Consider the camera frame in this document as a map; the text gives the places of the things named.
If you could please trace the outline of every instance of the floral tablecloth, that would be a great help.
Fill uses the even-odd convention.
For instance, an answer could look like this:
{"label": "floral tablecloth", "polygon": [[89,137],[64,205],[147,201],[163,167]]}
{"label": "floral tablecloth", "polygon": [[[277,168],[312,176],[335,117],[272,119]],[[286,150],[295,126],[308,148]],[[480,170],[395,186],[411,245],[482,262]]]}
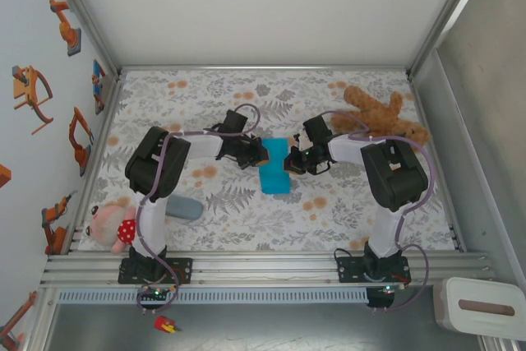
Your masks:
{"label": "floral tablecloth", "polygon": [[[383,103],[397,90],[404,95],[400,117],[418,121],[402,70],[128,72],[91,205],[132,202],[124,168],[152,125],[171,131],[211,127],[223,121],[227,109],[247,102],[261,111],[257,136],[286,137],[292,144],[292,135],[308,118],[328,109],[351,108],[343,99],[349,84],[358,85]],[[240,111],[249,117],[250,125],[251,110]],[[201,201],[205,213],[193,222],[167,217],[168,249],[330,251],[363,247],[376,209],[363,167],[335,164],[322,175],[291,179],[290,194],[265,195],[257,169],[243,171],[227,159],[189,161],[175,192]],[[439,188],[423,208],[408,216],[404,242],[418,242],[426,249],[454,248]],[[90,222],[89,213],[85,222]],[[79,249],[104,247],[84,234]]]}

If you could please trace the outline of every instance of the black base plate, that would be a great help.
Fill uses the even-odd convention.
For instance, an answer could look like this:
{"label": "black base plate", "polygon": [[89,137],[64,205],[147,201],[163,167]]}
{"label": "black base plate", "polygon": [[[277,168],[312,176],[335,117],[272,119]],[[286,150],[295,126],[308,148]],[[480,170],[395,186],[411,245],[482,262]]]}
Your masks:
{"label": "black base plate", "polygon": [[[191,258],[166,258],[165,261],[175,271],[180,284],[190,284],[191,281]],[[135,271],[132,269],[130,258],[124,258],[121,262],[121,267],[118,273],[119,284],[145,284],[143,279],[135,277]],[[159,281],[158,284],[173,284],[173,278],[171,275],[167,275],[163,280]]]}
{"label": "black base plate", "polygon": [[338,265],[339,282],[348,283],[398,283],[408,284],[411,282],[411,273],[409,272],[408,259],[404,256],[400,257],[398,263],[393,266],[390,275],[387,275],[381,281],[371,281],[366,277],[365,266],[363,265],[362,256],[339,256],[336,258]]}

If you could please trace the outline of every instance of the purple cable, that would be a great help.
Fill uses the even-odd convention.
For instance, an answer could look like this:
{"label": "purple cable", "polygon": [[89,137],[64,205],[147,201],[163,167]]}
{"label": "purple cable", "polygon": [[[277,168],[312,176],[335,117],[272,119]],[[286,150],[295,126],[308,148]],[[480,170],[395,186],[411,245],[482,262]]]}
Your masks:
{"label": "purple cable", "polygon": [[421,145],[419,145],[416,141],[410,140],[410,139],[408,139],[406,137],[402,137],[402,136],[357,137],[355,135],[357,135],[358,133],[367,133],[367,132],[369,132],[369,127],[361,119],[353,116],[351,113],[345,113],[344,111],[335,111],[335,110],[328,110],[328,111],[325,111],[324,113],[321,113],[320,115],[323,116],[323,115],[331,114],[331,113],[332,114],[339,114],[339,115],[343,115],[343,116],[345,116],[347,118],[351,118],[353,121],[355,121],[358,124],[363,126],[363,128],[364,128],[363,130],[351,132],[351,133],[348,134],[348,138],[350,140],[355,140],[355,141],[383,141],[383,140],[404,141],[404,142],[412,145],[413,147],[415,147],[417,150],[419,150],[422,153],[422,155],[426,159],[427,166],[429,167],[429,187],[427,188],[426,195],[424,195],[424,197],[420,201],[418,201],[416,204],[414,204],[413,206],[408,207],[406,210],[404,210],[404,212],[402,213],[402,216],[400,217],[400,221],[398,222],[398,226],[396,228],[396,233],[394,234],[394,242],[396,243],[396,247],[398,247],[401,251],[405,251],[405,250],[407,250],[407,249],[409,249],[411,247],[415,247],[422,253],[422,256],[424,258],[424,262],[426,263],[426,273],[424,275],[424,280],[422,282],[422,287],[418,290],[418,292],[414,295],[414,297],[412,297],[407,302],[402,303],[399,306],[390,307],[390,308],[386,309],[386,311],[394,312],[394,311],[400,310],[400,309],[402,309],[404,307],[407,307],[407,306],[413,304],[418,298],[420,298],[420,296],[422,295],[422,293],[425,290],[425,287],[427,285],[427,281],[429,280],[429,259],[427,257],[426,252],[424,251],[424,249],[422,247],[420,247],[419,245],[415,244],[415,243],[410,243],[410,244],[402,247],[402,246],[400,246],[399,241],[400,241],[400,234],[402,233],[402,228],[403,228],[404,222],[405,222],[405,215],[409,214],[411,211],[415,211],[419,207],[422,207],[429,200],[429,198],[431,197],[431,195],[433,194],[433,192],[435,190],[435,179],[436,179],[435,166],[433,164],[431,156],[426,151],[426,149],[424,147],[422,147]]}
{"label": "purple cable", "polygon": [[[256,121],[254,122],[254,125],[252,125],[252,127],[249,127],[244,132],[238,132],[238,133],[219,133],[219,132],[209,132],[209,131],[171,132],[163,140],[163,145],[161,147],[161,152],[160,152],[160,155],[159,155],[159,164],[157,165],[157,169],[155,171],[154,185],[152,186],[151,191],[148,192],[148,194],[145,195],[141,199],[141,202],[139,203],[139,207],[137,209],[137,215],[136,215],[137,237],[139,238],[139,241],[141,242],[141,245],[151,255],[152,258],[154,258],[158,263],[160,263],[162,266],[164,266],[164,268],[173,277],[173,281],[175,283],[175,290],[173,291],[172,297],[163,306],[161,306],[157,310],[153,310],[153,313],[155,313],[156,311],[157,312],[161,312],[165,308],[168,308],[173,303],[173,301],[176,299],[176,297],[179,294],[179,280],[178,280],[177,275],[175,274],[175,271],[173,271],[172,267],[170,267],[170,265],[168,263],[166,263],[166,261],[163,261],[161,258],[159,258],[157,256],[157,254],[155,254],[155,252],[153,252],[152,249],[148,246],[148,244],[146,244],[146,242],[144,240],[144,237],[142,235],[141,221],[140,221],[142,209],[143,209],[145,203],[154,195],[155,191],[157,190],[157,187],[159,186],[159,180],[161,178],[161,172],[162,172],[162,169],[163,169],[163,163],[164,163],[164,159],[166,157],[166,150],[167,150],[167,147],[168,147],[168,141],[169,141],[170,137],[172,137],[172,136],[196,136],[196,135],[242,136],[244,134],[252,132],[254,129],[256,129],[257,125],[259,124],[259,122],[261,120],[260,110],[254,104],[244,103],[244,104],[240,104],[239,106],[237,106],[234,111],[237,112],[242,107],[250,107],[250,108],[252,108],[252,109],[254,109],[256,111]],[[137,306],[139,308],[142,308],[143,310],[145,308],[141,305],[141,297],[145,293],[146,293],[146,290],[143,291],[143,292],[138,293],[137,294],[137,298],[136,298]]]}

